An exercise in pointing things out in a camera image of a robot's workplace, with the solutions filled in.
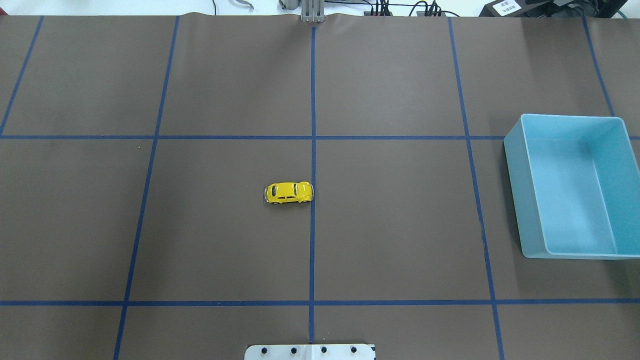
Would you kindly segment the yellow beetle toy car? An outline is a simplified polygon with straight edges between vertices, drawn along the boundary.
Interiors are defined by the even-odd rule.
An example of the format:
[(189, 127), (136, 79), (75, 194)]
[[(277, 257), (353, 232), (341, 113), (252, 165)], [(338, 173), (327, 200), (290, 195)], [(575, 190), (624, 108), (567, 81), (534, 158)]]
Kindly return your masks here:
[(274, 205), (310, 203), (314, 199), (314, 187), (308, 181), (272, 183), (265, 187), (263, 198)]

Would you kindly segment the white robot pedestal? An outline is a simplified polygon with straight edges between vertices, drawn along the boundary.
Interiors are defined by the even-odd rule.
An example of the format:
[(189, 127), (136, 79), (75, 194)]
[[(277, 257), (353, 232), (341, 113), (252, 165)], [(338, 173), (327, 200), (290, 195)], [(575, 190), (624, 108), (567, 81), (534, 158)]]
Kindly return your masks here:
[(374, 344), (256, 344), (247, 347), (245, 360), (375, 360)]

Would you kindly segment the light blue plastic bin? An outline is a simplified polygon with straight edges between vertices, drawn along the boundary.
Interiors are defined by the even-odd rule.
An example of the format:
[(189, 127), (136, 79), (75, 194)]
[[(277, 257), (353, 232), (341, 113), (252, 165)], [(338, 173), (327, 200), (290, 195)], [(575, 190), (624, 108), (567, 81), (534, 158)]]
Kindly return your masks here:
[(639, 168), (621, 118), (526, 113), (503, 148), (525, 257), (639, 258)]

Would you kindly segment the aluminium frame post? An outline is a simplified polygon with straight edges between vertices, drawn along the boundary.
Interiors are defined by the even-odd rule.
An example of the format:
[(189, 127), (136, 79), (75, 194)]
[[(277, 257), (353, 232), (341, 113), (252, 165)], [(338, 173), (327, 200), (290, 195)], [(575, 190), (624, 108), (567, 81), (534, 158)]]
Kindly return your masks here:
[(325, 21), (324, 0), (300, 0), (301, 22), (322, 23)]

